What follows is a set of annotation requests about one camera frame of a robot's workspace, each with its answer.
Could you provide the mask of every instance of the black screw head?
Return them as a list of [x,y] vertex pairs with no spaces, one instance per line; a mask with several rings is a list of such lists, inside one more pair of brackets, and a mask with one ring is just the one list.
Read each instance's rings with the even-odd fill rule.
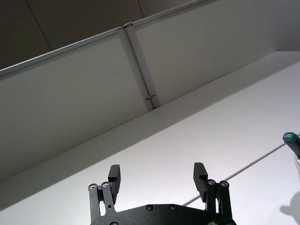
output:
[[171,209],[171,210],[176,210],[176,209],[177,209],[177,206],[176,206],[176,205],[170,205],[170,209]]
[[153,210],[153,205],[147,205],[146,210],[147,211],[152,211]]

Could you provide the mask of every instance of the green cap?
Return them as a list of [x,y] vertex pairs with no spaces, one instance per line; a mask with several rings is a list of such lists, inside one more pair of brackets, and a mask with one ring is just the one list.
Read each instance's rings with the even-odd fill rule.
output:
[[282,139],[285,143],[295,142],[297,140],[297,138],[298,138],[298,136],[293,132],[287,132],[282,137]]

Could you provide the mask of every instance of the screw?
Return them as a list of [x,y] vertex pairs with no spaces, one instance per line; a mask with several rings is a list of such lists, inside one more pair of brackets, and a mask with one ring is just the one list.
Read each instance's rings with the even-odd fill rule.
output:
[[105,183],[102,184],[103,187],[107,187],[108,185],[109,185],[108,182],[105,182]]
[[90,189],[94,189],[96,187],[96,185],[92,184],[90,185]]
[[221,182],[221,185],[222,185],[223,187],[227,187],[227,186],[229,186],[229,183],[228,183],[227,181],[222,181],[222,182]]
[[175,209],[177,209],[177,207],[176,207],[176,205],[170,205],[170,209],[175,210]]
[[214,181],[214,180],[208,180],[208,184],[210,184],[210,185],[213,185],[213,184],[215,184],[216,182]]
[[152,211],[153,210],[153,205],[147,205],[146,210],[147,211]]

